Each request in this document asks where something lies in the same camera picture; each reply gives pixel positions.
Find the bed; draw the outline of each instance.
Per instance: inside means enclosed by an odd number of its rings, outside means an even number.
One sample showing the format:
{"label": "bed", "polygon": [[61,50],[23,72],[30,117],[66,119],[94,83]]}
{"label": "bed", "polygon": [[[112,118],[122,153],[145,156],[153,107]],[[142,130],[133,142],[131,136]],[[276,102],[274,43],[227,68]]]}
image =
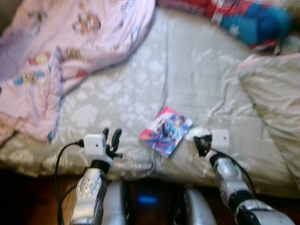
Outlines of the bed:
{"label": "bed", "polygon": [[[61,148],[85,134],[122,128],[111,179],[146,176],[214,186],[205,159],[193,142],[183,140],[163,158],[139,140],[166,105],[191,118],[194,128],[225,128],[229,154],[251,175],[258,193],[300,197],[280,152],[242,90],[236,69],[251,52],[205,18],[157,9],[145,41],[125,62],[95,72],[60,103],[57,134],[44,144],[20,133],[0,149],[3,168],[29,176],[52,175]],[[83,150],[70,147],[60,172],[81,174],[87,166]]]}

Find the blue light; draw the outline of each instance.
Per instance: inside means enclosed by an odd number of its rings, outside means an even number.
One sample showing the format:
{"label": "blue light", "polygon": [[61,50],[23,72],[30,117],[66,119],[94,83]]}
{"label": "blue light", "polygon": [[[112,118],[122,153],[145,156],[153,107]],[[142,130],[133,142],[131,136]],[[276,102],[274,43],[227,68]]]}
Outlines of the blue light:
{"label": "blue light", "polygon": [[139,202],[142,204],[157,204],[158,199],[152,196],[139,196]]}

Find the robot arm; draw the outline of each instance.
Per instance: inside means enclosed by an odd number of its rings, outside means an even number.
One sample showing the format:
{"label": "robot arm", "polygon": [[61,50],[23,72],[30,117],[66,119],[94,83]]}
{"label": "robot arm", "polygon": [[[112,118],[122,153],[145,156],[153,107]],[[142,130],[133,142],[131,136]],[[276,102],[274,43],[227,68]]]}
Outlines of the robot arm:
{"label": "robot arm", "polygon": [[295,225],[284,213],[256,199],[242,179],[242,170],[226,154],[216,151],[229,147],[229,133],[214,130],[212,135],[194,137],[199,156],[213,167],[223,203],[239,225]]}
{"label": "robot arm", "polygon": [[71,218],[71,225],[100,225],[103,217],[103,200],[107,190],[106,175],[113,167],[122,130],[117,129],[112,138],[113,150],[106,145],[108,130],[100,135],[86,135],[83,139],[85,154],[90,167],[78,181],[76,187],[76,205]]}

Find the fabric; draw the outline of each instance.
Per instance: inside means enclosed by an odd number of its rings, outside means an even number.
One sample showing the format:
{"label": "fabric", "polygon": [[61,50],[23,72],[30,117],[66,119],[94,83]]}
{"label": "fabric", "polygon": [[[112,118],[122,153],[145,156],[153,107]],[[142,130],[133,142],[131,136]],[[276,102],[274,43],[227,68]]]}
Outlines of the fabric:
{"label": "fabric", "polygon": [[23,1],[0,40],[1,127],[52,140],[60,98],[93,71],[128,58],[154,7],[155,0]]}
{"label": "fabric", "polygon": [[300,188],[300,54],[240,66],[240,80]]}
{"label": "fabric", "polygon": [[[49,144],[16,134],[0,150],[0,165],[31,176],[51,175],[67,143],[109,127],[110,143],[122,128],[109,178],[145,176],[178,183],[216,186],[205,158],[186,138],[162,158],[139,140],[141,132],[168,105],[193,120],[195,128],[228,129],[234,157],[250,173],[256,190],[300,197],[285,160],[236,76],[251,51],[209,21],[176,10],[157,9],[148,36],[127,61],[97,71],[61,100],[57,134]],[[60,172],[82,174],[83,149],[68,148]]]}
{"label": "fabric", "polygon": [[167,7],[203,13],[250,48],[275,47],[288,34],[289,14],[275,5],[253,0],[158,0]]}

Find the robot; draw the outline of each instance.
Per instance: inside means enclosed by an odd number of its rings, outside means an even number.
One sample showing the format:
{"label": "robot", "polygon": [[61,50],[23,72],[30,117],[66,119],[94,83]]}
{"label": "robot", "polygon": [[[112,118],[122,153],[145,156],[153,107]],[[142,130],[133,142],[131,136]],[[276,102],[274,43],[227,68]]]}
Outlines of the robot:
{"label": "robot", "polygon": [[[108,129],[100,135],[86,135],[83,139],[87,158],[91,165],[86,169],[76,187],[76,205],[71,225],[128,225],[130,202],[123,182],[107,185],[106,175],[113,167],[113,159],[121,158],[118,149],[121,130],[112,138],[112,151],[106,144]],[[245,171],[226,154],[215,150],[220,140],[229,134],[215,132],[212,135],[194,137],[199,155],[205,156],[215,172],[223,203],[233,212],[238,225],[295,225],[287,215],[276,211],[255,197],[242,179]],[[182,209],[171,220],[172,225],[217,225],[202,194],[193,188],[181,195]]]}

